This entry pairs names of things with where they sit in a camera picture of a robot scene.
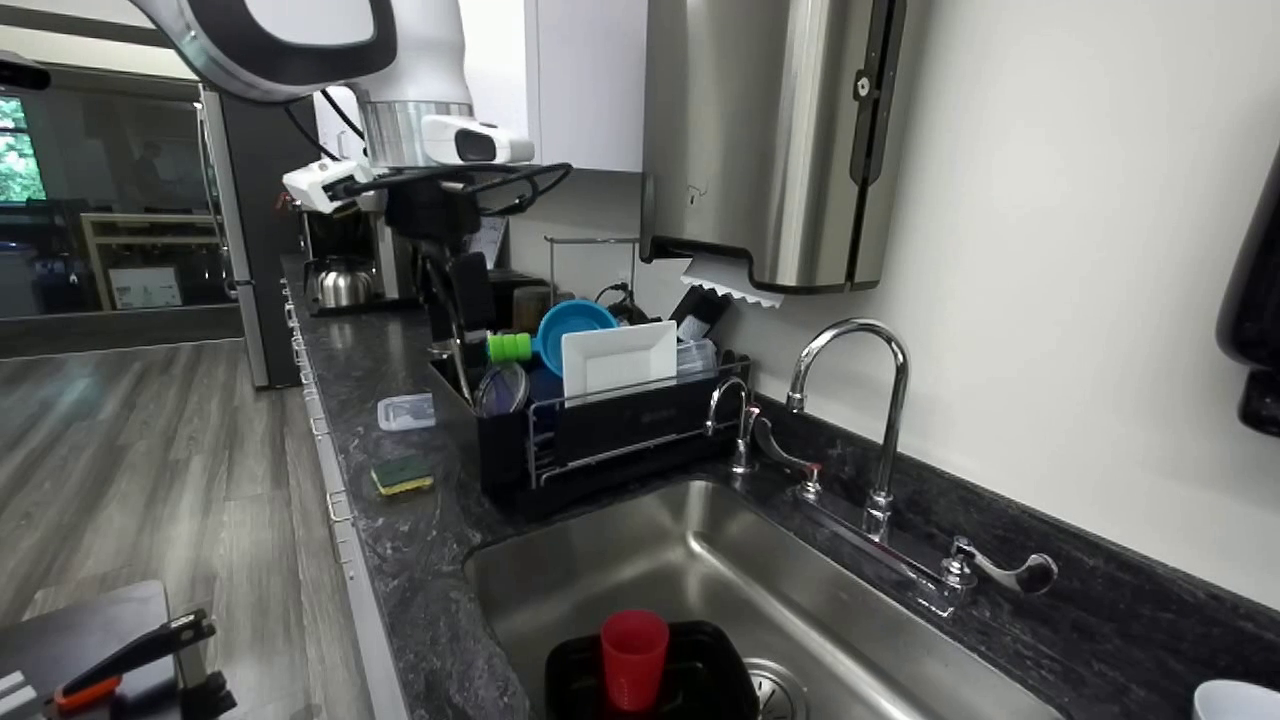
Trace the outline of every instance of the wooden floor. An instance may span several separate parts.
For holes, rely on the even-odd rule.
[[[367,714],[299,393],[240,341],[0,360],[0,623],[148,574],[215,617],[238,714]]]

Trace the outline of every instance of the red cup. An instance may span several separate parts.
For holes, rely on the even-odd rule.
[[[645,608],[614,613],[601,623],[603,686],[619,711],[650,711],[666,686],[671,628]]]

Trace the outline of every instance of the window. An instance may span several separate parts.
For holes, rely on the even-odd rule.
[[[43,201],[26,99],[0,97],[0,204]]]

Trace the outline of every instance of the sink drain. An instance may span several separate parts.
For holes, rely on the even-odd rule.
[[[787,668],[781,668],[777,659],[766,657],[748,657],[748,675],[762,700],[762,720],[806,720],[806,686],[798,684],[798,675]]]

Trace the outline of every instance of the stainless steel sink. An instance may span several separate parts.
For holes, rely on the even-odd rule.
[[[562,639],[641,604],[719,623],[769,720],[1061,714],[708,481],[480,546],[470,572],[531,708],[545,708],[545,657]]]

